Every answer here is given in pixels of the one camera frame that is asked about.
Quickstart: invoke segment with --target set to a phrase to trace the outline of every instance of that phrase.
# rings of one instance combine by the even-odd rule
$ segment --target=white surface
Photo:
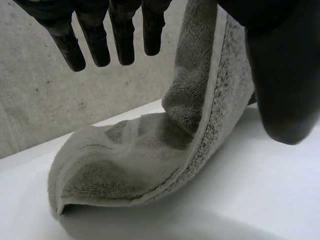
[[[157,101],[98,125],[161,111]],[[67,138],[0,160],[0,240],[320,239],[320,123],[303,143],[288,146],[269,139],[258,110],[247,108],[228,141],[177,193],[144,207],[81,206],[58,221],[47,176]]]

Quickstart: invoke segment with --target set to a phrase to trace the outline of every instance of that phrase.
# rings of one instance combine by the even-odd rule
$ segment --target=black robotic finger
[[[116,52],[122,65],[130,65],[135,61],[135,28],[132,18],[141,6],[141,2],[141,0],[110,0],[109,15]]]
[[[165,26],[164,12],[171,0],[143,0],[143,43],[148,56],[157,55],[161,48],[161,34]]]
[[[110,63],[107,33],[103,24],[107,9],[94,12],[75,11],[93,61],[98,67],[105,67]]]
[[[54,24],[41,22],[50,33],[69,68],[74,72],[85,69],[86,61],[71,26],[71,18],[58,20]]]
[[[220,0],[246,27],[263,125],[276,141],[305,139],[320,115],[320,1]]]

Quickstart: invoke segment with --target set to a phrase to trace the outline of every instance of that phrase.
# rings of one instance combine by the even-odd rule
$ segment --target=gray wall
[[[94,65],[74,18],[87,63],[74,73],[42,26],[13,1],[0,1],[0,159],[160,99],[173,80],[186,2],[174,0],[165,13],[162,49],[154,57],[144,54],[136,13],[135,62],[126,67],[118,62],[108,15],[111,64],[104,68]]]

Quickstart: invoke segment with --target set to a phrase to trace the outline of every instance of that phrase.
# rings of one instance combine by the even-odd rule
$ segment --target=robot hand
[[[159,53],[161,33],[165,26],[164,11],[171,0],[14,0],[44,26],[66,63],[74,72],[86,62],[71,25],[75,11],[94,63],[105,67],[110,63],[107,33],[103,20],[109,11],[119,62],[130,65],[135,60],[132,18],[142,5],[144,51],[148,56]]]

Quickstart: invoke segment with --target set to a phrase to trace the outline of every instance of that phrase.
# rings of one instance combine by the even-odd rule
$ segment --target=towel
[[[72,205],[130,207],[191,180],[232,132],[254,86],[245,31],[214,0],[189,0],[164,113],[76,131],[48,175],[55,215]]]

